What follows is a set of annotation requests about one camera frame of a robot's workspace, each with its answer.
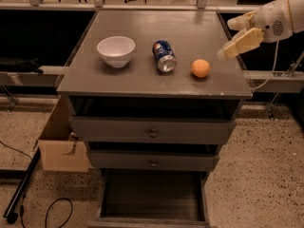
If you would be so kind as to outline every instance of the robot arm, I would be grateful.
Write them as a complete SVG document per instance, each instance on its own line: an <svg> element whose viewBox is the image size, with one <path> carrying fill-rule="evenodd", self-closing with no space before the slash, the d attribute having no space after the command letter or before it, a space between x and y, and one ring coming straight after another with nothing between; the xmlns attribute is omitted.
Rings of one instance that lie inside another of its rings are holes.
<svg viewBox="0 0 304 228"><path fill-rule="evenodd" d="M227 25L238 33L218 52L219 60L258 48L262 42L281 41L303 31L304 0L275 0L258 10L230 19Z"/></svg>

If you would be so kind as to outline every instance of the cardboard box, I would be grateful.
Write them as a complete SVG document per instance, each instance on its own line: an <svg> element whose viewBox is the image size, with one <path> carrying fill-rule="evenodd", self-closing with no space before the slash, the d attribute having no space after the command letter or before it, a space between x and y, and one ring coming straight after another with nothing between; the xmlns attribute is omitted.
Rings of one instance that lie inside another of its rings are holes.
<svg viewBox="0 0 304 228"><path fill-rule="evenodd" d="M86 146L83 142L71 138L68 118L67 104L63 98L60 98L38 140L44 170L88 171L90 164L86 155Z"/></svg>

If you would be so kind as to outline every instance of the soda can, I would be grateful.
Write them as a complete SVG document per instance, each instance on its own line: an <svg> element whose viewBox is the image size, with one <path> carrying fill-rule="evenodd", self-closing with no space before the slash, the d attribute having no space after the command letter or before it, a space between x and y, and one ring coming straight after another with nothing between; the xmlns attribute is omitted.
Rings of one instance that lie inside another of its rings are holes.
<svg viewBox="0 0 304 228"><path fill-rule="evenodd" d="M152 51L159 71L170 72L175 68L177 59L167 41L156 41L152 47Z"/></svg>

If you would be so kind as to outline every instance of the drawer handle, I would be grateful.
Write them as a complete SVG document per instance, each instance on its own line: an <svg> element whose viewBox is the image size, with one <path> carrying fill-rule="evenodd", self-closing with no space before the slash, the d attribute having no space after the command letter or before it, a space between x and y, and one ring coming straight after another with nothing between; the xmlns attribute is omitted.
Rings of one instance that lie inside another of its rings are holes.
<svg viewBox="0 0 304 228"><path fill-rule="evenodd" d="M157 161L153 161L153 160L149 161L149 163L150 163L151 167L156 167L158 164Z"/></svg>
<svg viewBox="0 0 304 228"><path fill-rule="evenodd" d="M158 137L158 133L156 132L155 129L151 129L149 135L150 135L151 138Z"/></svg>

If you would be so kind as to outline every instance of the dresser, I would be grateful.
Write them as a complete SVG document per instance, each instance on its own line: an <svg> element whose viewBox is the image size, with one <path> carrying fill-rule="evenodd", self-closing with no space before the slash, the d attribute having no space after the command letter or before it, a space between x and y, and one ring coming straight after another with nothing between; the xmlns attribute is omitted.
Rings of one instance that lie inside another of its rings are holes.
<svg viewBox="0 0 304 228"><path fill-rule="evenodd" d="M112 68L97 52L109 36L136 43ZM157 70L152 46L165 39L178 63ZM100 169L100 209L88 227L210 227L203 185L219 161L243 102L252 97L214 11L101 9L60 83L70 122ZM191 63L211 65L198 79Z"/></svg>

